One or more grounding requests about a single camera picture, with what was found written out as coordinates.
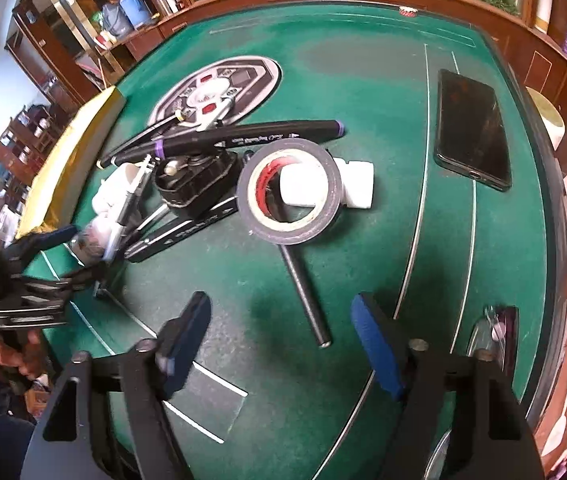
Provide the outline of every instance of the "black smartphone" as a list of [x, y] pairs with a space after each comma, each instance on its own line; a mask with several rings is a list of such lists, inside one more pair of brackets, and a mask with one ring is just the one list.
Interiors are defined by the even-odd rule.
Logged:
[[491, 86], [439, 70], [435, 161], [499, 191], [510, 189], [508, 143]]

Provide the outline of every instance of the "green felt surface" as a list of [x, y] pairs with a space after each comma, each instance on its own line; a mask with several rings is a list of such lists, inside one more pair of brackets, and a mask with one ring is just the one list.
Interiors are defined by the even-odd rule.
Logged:
[[[184, 415], [223, 433], [216, 433], [224, 441], [219, 444], [169, 412], [195, 478], [311, 478], [370, 371], [349, 320], [359, 291], [374, 292], [392, 316], [406, 282], [398, 319], [407, 333], [444, 351], [451, 348], [468, 279], [473, 182], [437, 166], [432, 156], [441, 68], [458, 67], [462, 75], [495, 88], [513, 176], [507, 193], [476, 185], [473, 263], [455, 350], [465, 350], [486, 305], [517, 305], [515, 391], [520, 395], [545, 299], [543, 205], [527, 134], [480, 35], [431, 16], [410, 19], [393, 7], [356, 4], [277, 6], [189, 25], [121, 81], [128, 102], [104, 149], [141, 130], [158, 99], [188, 73], [248, 54], [275, 59], [283, 78], [244, 122], [343, 121], [345, 137], [327, 147], [334, 156], [374, 163], [374, 198], [370, 210], [344, 210], [301, 250], [333, 333], [328, 349], [315, 346], [277, 249], [250, 237], [238, 215], [122, 270], [115, 295], [154, 331], [180, 312], [192, 292], [206, 291], [213, 319], [197, 362], [248, 393], [221, 402], [190, 385], [172, 399]], [[421, 229], [406, 281], [424, 173]], [[80, 226], [93, 218], [90, 199], [109, 174], [90, 175], [75, 218]], [[153, 196], [146, 205], [152, 209], [157, 203]], [[48, 259], [58, 273], [76, 266], [65, 248], [48, 251]], [[51, 271], [40, 258], [32, 272], [50, 276]], [[62, 361], [79, 348], [95, 355], [108, 353], [104, 345], [123, 351], [147, 335], [113, 302], [83, 293], [75, 303], [85, 322], [73, 310], [70, 327], [49, 331]], [[396, 414], [397, 406], [375, 386], [321, 478], [372, 478]]]

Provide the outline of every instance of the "black tape roll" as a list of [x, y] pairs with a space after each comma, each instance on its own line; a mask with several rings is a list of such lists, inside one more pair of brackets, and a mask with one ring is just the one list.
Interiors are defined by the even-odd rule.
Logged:
[[[321, 199], [310, 214], [294, 222], [278, 222], [268, 211], [266, 187], [280, 168], [295, 162], [316, 164], [326, 180], [320, 183]], [[250, 234], [278, 245], [306, 242], [321, 233], [339, 211], [343, 184], [337, 163], [318, 144], [304, 139], [275, 140], [250, 158], [237, 185], [241, 218]]]

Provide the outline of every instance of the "white tape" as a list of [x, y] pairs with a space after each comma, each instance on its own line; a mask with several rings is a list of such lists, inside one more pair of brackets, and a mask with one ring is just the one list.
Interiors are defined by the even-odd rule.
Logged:
[[[369, 209], [372, 206], [374, 164], [335, 158], [343, 181], [342, 203], [348, 207]], [[314, 207], [320, 197], [325, 171], [314, 164], [289, 164], [281, 169], [280, 188], [283, 202], [288, 205]]]
[[[291, 166], [304, 166], [310, 168], [310, 171], [312, 171], [314, 175], [313, 196], [315, 197], [315, 203], [310, 206], [313, 209], [305, 217], [294, 222], [278, 222], [275, 219], [270, 218], [270, 216], [266, 216], [257, 204], [257, 181], [272, 162], [288, 157], [297, 160], [297, 163], [292, 163]], [[327, 190], [328, 185], [326, 170], [322, 168], [321, 163], [317, 160], [317, 158], [310, 153], [304, 152], [303, 150], [297, 150], [295, 148], [279, 150], [278, 152], [272, 153], [261, 160], [250, 176], [250, 180], [248, 181], [248, 206], [257, 221], [265, 227], [282, 233], [296, 231], [297, 229], [307, 227], [315, 218], [317, 218], [317, 216], [319, 216], [323, 206], [326, 204]]]

